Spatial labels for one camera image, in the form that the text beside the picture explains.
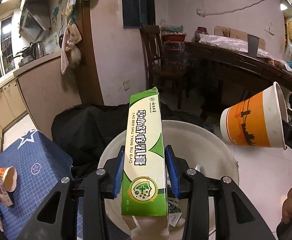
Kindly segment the orange paper cup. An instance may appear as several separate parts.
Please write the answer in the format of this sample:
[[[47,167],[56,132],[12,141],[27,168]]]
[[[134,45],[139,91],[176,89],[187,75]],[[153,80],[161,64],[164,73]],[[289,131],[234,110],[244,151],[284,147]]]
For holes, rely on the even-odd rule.
[[[17,170],[14,166],[0,168],[0,176],[7,192],[13,192],[17,186]]]
[[[288,122],[280,85],[271,87],[222,112],[222,139],[236,146],[286,148],[282,122]]]

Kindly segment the green toothpaste box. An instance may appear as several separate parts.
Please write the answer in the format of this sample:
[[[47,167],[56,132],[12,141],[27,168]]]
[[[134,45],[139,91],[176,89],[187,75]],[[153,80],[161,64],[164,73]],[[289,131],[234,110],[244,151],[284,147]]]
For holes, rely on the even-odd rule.
[[[131,239],[168,239],[167,181],[159,92],[132,95],[126,129],[122,218]]]

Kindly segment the gold cigarette pack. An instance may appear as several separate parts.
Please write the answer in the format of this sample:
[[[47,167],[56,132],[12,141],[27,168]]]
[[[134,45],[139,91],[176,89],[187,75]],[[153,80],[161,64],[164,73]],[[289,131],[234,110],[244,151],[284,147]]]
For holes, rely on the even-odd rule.
[[[6,188],[4,187],[3,180],[2,180],[1,176],[0,176],[0,200],[7,207],[13,206],[13,202],[12,202],[8,192],[6,191]]]

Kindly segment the white round trash bin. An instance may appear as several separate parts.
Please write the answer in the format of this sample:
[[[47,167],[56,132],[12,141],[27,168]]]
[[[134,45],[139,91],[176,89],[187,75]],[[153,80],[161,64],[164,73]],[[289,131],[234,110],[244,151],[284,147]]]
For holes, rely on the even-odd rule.
[[[199,126],[176,120],[163,120],[163,142],[171,145],[176,157],[185,159],[191,168],[200,166],[206,177],[220,180],[224,176],[232,178],[239,185],[239,171],[233,154],[226,144],[216,135]],[[117,135],[105,148],[100,157],[98,168],[107,159],[115,158],[122,145],[125,145],[126,130]],[[106,214],[123,232],[130,236],[131,230],[122,219],[121,193],[114,199],[105,200]],[[209,229],[215,227],[214,201],[209,197]],[[169,239],[182,239],[183,226],[171,228]]]

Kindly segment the beige kitchen cabinets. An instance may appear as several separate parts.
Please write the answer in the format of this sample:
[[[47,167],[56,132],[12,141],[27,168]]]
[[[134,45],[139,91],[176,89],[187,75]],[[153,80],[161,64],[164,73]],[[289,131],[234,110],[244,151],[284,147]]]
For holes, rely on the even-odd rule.
[[[60,53],[55,52],[15,70],[0,82],[0,153],[3,135],[29,115],[34,126],[51,138],[56,115],[81,104],[81,98],[71,69],[60,70]]]

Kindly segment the blue grid tablecloth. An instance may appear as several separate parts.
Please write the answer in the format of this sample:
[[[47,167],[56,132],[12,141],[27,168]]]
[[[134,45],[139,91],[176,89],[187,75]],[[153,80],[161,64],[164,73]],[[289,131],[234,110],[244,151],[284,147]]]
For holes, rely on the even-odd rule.
[[[15,167],[17,186],[10,194],[11,207],[0,201],[7,239],[17,236],[47,194],[63,177],[70,177],[73,160],[36,129],[19,137],[0,154],[0,168]]]

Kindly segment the grey cup on table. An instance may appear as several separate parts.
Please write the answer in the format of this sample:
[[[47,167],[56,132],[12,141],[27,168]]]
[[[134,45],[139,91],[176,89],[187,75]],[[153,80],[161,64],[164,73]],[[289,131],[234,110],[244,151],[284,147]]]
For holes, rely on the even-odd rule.
[[[256,58],[259,48],[259,38],[254,35],[247,35],[247,51],[248,55]]]

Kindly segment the dark wooden dining table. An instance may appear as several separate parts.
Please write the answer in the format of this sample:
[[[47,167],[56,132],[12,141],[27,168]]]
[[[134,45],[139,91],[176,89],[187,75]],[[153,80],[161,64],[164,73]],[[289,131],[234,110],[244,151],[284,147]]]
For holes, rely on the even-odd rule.
[[[202,110],[220,112],[277,82],[292,93],[292,75],[244,53],[185,42],[185,51],[204,83]]]

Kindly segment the hanging pink plastic bags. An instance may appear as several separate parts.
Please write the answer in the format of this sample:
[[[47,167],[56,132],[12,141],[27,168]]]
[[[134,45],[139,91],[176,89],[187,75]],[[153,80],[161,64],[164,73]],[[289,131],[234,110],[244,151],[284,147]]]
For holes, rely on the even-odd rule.
[[[67,68],[77,68],[81,63],[81,51],[77,47],[81,40],[77,25],[70,19],[61,45],[61,74],[65,74]]]

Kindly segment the steel kettle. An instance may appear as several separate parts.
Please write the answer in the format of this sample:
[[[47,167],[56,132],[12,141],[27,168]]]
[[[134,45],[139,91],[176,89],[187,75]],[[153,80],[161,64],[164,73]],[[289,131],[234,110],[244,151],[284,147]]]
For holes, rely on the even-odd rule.
[[[29,53],[33,59],[39,59],[46,55],[45,46],[42,41],[31,43]]]

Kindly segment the dark wooden chair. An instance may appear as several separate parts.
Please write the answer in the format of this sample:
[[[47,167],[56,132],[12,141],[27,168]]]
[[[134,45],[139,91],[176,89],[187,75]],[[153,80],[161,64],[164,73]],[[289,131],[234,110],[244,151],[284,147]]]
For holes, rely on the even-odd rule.
[[[170,81],[181,89],[186,72],[184,43],[163,42],[158,25],[141,24],[141,36],[146,53],[147,88],[163,87]]]

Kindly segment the range hood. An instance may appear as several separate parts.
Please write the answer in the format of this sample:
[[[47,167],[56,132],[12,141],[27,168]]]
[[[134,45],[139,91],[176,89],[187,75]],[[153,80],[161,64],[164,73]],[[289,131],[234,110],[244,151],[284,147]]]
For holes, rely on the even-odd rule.
[[[19,33],[29,42],[45,39],[51,28],[47,4],[30,3],[23,8]]]

